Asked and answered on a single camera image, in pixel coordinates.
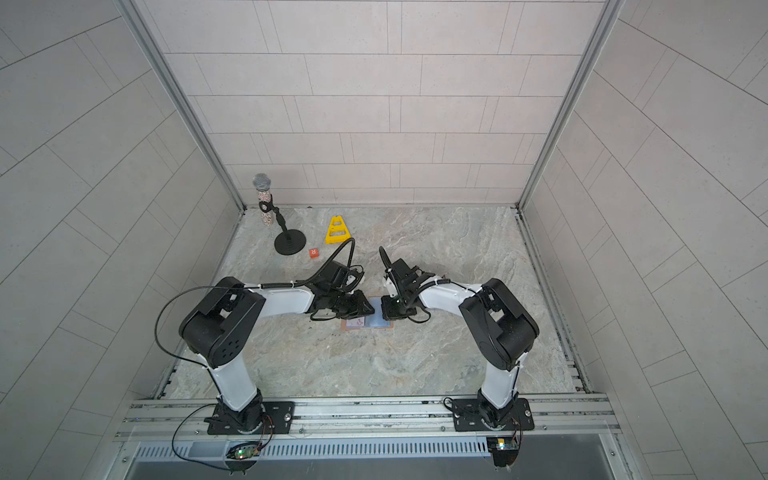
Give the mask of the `pink VIP card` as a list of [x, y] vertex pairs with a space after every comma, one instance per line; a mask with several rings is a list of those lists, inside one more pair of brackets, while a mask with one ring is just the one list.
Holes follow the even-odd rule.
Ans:
[[360, 329], [365, 327], [364, 318], [349, 319], [344, 322], [344, 327], [347, 330]]

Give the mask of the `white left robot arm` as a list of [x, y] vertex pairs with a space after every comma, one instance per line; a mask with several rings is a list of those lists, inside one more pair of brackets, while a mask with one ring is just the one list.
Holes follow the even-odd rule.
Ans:
[[218, 389], [217, 403], [205, 418], [209, 435], [287, 434], [295, 404], [266, 402], [252, 381], [242, 351], [260, 318], [300, 314], [314, 322], [355, 320], [375, 313], [357, 288], [364, 269], [336, 261], [355, 240], [343, 241], [310, 278], [289, 283], [250, 285], [225, 277], [184, 318], [179, 335]]

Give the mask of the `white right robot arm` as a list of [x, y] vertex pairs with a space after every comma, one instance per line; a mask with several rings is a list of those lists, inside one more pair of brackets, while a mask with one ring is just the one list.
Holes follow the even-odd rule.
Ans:
[[531, 431], [532, 413], [517, 383], [523, 363], [540, 328], [506, 284], [492, 278], [465, 286], [449, 278], [393, 261], [383, 247], [388, 294], [381, 298], [383, 318], [407, 319], [422, 324], [434, 310], [461, 317], [486, 361], [485, 376], [477, 399], [470, 403], [449, 400], [447, 408], [480, 430]]

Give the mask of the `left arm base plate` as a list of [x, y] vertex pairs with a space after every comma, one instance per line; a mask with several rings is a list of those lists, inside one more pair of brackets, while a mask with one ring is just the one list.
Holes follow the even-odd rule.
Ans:
[[211, 416], [205, 417], [209, 435], [288, 434], [296, 404], [291, 401], [256, 402], [235, 412], [218, 402]]

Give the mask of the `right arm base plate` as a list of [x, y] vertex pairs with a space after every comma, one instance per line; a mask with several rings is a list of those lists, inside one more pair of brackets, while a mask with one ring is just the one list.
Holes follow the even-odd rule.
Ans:
[[482, 395], [467, 399], [445, 397], [442, 403], [451, 412], [457, 432], [518, 432], [535, 429], [526, 398], [516, 397], [502, 408], [495, 407]]

